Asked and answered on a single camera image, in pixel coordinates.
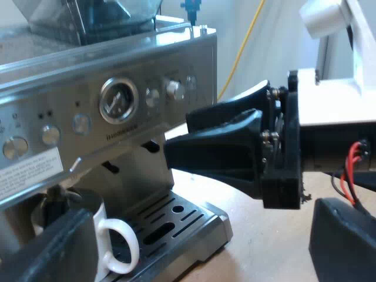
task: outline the yellow cable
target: yellow cable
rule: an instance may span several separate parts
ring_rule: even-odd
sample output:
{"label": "yellow cable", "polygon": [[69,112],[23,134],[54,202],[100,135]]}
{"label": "yellow cable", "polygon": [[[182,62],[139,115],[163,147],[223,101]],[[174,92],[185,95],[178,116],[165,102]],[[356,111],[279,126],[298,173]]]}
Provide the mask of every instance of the yellow cable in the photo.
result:
{"label": "yellow cable", "polygon": [[265,0],[261,0],[260,4],[258,5],[258,8],[257,8],[256,14],[254,15],[254,18],[253,18],[253,20],[252,20],[252,22],[251,22],[251,24],[250,24],[250,26],[249,26],[249,28],[248,28],[247,35],[246,35],[246,37],[245,37],[243,43],[241,44],[240,50],[239,50],[239,52],[238,52],[238,54],[237,54],[237,56],[236,56],[236,60],[235,60],[235,63],[234,63],[234,65],[233,65],[233,68],[232,68],[232,70],[231,70],[231,73],[230,73],[230,75],[229,75],[229,78],[227,79],[226,84],[223,86],[223,89],[222,89],[221,93],[218,95],[218,99],[217,99],[218,101],[222,98],[223,94],[225,93],[227,87],[228,87],[229,84],[230,84],[230,81],[232,80],[232,78],[233,78],[233,76],[234,76],[235,70],[236,70],[237,65],[239,64],[239,61],[240,61],[241,54],[242,54],[243,51],[244,51],[244,47],[246,47],[246,45],[247,45],[247,42],[248,42],[249,36],[250,36],[251,33],[252,33],[252,30],[253,30],[254,24],[256,23],[257,18],[259,17],[258,15],[260,14],[260,12],[261,12],[261,10],[262,10],[264,4],[265,4]]}

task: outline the round button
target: round button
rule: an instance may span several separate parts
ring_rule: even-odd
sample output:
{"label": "round button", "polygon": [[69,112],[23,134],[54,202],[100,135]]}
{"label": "round button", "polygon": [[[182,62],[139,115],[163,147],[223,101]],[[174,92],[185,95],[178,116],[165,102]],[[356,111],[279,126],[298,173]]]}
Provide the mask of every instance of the round button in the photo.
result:
{"label": "round button", "polygon": [[180,82],[171,80],[169,84],[167,84],[166,90],[169,98],[175,101],[184,99],[185,88]]}
{"label": "round button", "polygon": [[90,117],[79,113],[73,118],[73,130],[77,134],[88,135],[91,129]]}
{"label": "round button", "polygon": [[159,91],[157,89],[146,89],[146,104],[149,108],[155,108],[159,104]]}
{"label": "round button", "polygon": [[48,146],[57,145],[60,141],[60,131],[56,126],[46,125],[42,128],[42,141]]}
{"label": "round button", "polygon": [[16,160],[28,151],[28,142],[21,137],[12,137],[3,146],[3,153],[9,160]]}

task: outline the black plastic mount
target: black plastic mount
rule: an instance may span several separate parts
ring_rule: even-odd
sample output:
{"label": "black plastic mount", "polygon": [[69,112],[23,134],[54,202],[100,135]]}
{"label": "black plastic mount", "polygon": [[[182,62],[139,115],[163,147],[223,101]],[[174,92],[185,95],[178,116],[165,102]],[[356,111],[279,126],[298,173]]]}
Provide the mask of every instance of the black plastic mount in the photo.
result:
{"label": "black plastic mount", "polygon": [[319,281],[375,281],[376,220],[335,198],[315,203],[310,253]]}
{"label": "black plastic mount", "polygon": [[225,182],[263,199],[265,208],[299,209],[297,72],[290,73],[289,86],[291,92],[272,89],[265,80],[231,100],[188,114],[189,134],[165,143],[167,166]]}
{"label": "black plastic mount", "polygon": [[268,166],[261,177],[266,209],[299,209],[303,189],[300,166],[300,127],[298,117],[297,72],[288,76],[288,94],[280,96],[284,113],[282,165]]}
{"label": "black plastic mount", "polygon": [[93,214],[70,209],[0,264],[0,281],[94,281],[97,267]]}

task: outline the cup handle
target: cup handle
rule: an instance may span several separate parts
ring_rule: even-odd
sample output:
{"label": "cup handle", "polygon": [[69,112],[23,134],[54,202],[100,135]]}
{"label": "cup handle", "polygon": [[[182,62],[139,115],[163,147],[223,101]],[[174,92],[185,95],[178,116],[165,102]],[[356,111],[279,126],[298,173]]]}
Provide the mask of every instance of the cup handle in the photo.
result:
{"label": "cup handle", "polygon": [[122,263],[121,261],[117,260],[113,256],[112,251],[106,252],[103,258],[103,262],[106,264],[109,270],[115,273],[130,273],[136,267],[140,258],[140,247],[135,232],[132,230],[132,228],[130,228],[128,224],[120,219],[102,219],[99,222],[98,228],[99,232],[104,232],[106,229],[114,230],[122,235],[123,238],[127,241],[131,256],[130,263]]}

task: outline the wooden table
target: wooden table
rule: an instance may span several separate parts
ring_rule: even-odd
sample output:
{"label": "wooden table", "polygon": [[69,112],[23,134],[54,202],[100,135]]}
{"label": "wooden table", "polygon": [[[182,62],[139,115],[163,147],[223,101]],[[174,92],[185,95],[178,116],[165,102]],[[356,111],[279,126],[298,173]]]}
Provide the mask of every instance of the wooden table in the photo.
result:
{"label": "wooden table", "polygon": [[[234,237],[208,262],[190,271],[191,281],[317,281],[308,251],[314,201],[337,197],[330,176],[305,173],[312,200],[300,210],[266,210],[261,200],[205,177],[174,171],[174,192],[191,200],[206,200],[229,215]],[[376,194],[356,187],[364,206],[376,214]]]}

